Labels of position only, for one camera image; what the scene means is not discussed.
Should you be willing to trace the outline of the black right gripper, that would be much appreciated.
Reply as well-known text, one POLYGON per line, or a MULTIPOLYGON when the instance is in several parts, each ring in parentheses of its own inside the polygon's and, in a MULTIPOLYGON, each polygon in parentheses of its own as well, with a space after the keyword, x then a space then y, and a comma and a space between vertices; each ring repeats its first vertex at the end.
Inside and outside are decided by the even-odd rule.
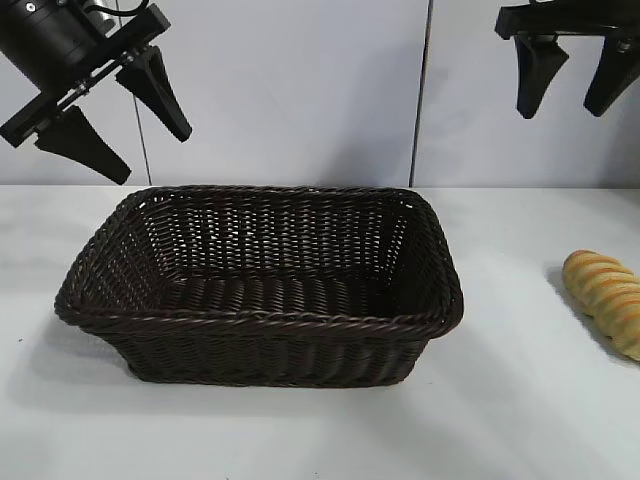
POLYGON ((557 35, 606 37, 584 100, 593 116, 601 117, 639 77, 639 2, 635 0, 529 1, 502 6, 495 32, 505 40, 516 36, 516 109, 525 119, 535 116, 569 58, 557 35))

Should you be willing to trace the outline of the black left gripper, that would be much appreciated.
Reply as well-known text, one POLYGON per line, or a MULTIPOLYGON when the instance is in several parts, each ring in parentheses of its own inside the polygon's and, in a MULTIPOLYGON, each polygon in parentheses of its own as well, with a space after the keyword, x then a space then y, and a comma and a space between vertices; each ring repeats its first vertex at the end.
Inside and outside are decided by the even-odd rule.
MULTIPOLYGON (((20 146, 39 125, 65 108, 70 92, 83 95, 135 51, 170 26, 155 5, 114 10, 102 3, 3 3, 1 53, 39 90, 39 95, 1 127, 20 146)), ((157 46, 141 50, 116 74, 180 142, 192 127, 171 87, 157 46)), ((79 163, 117 185, 129 166, 106 144, 78 106, 71 106, 40 131, 35 146, 79 163)))

